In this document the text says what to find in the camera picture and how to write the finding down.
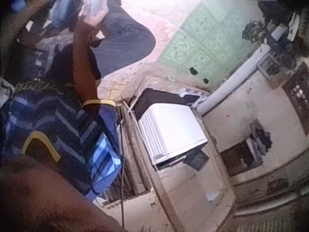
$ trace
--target white air cooler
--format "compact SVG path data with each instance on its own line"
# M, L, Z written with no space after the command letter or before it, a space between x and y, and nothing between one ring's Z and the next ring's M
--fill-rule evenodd
M200 150L208 141L191 108L177 94L147 88L134 111L152 165L159 170Z

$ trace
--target jeans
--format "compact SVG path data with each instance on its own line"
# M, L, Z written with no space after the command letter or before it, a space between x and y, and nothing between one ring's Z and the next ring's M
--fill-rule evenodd
M109 12L101 24L109 36L88 51L96 79L143 59L155 47L155 37L145 26L136 22L114 0L108 0L107 4ZM58 83L73 80L72 50L72 44L68 45L54 57L47 78Z

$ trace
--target black cable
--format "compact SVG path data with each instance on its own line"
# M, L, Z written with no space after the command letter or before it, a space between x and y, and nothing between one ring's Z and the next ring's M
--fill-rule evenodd
M120 201L121 201L121 219L122 219L122 227L125 229L125 211L124 211L124 173L125 173L125 154L124 154L124 144L123 144L123 136L122 136L122 108L120 108L120 115L118 113L119 118L119 127L120 127L120 143L121 143L121 154L122 154L122 167L121 167L121 179L120 179Z

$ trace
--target yellow stripe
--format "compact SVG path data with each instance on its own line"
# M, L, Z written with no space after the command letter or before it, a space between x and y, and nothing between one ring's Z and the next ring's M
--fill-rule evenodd
M106 100L106 99L93 99L93 100L87 100L82 104L82 107L90 104L108 104L112 105L113 107L116 107L116 103L111 100Z
M51 156L53 157L53 159L55 160L56 163L59 162L61 156L59 155L59 153L56 151L56 149L54 148L53 144L50 142L50 140L48 139L48 137L43 134L42 132L39 132L37 130L33 131L28 138L26 139L23 149L21 151L22 154L26 153L26 150L29 146L29 144L31 143L32 139L39 139L42 143L45 144L45 146L47 147L47 149L49 150L49 153L51 154Z

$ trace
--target green tiled wall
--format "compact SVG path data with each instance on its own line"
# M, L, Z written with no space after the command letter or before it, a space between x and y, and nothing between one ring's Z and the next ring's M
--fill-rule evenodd
M186 18L159 60L185 73L194 67L199 78L215 85L253 48L241 38L250 15L231 0L215 1L217 10L205 1Z

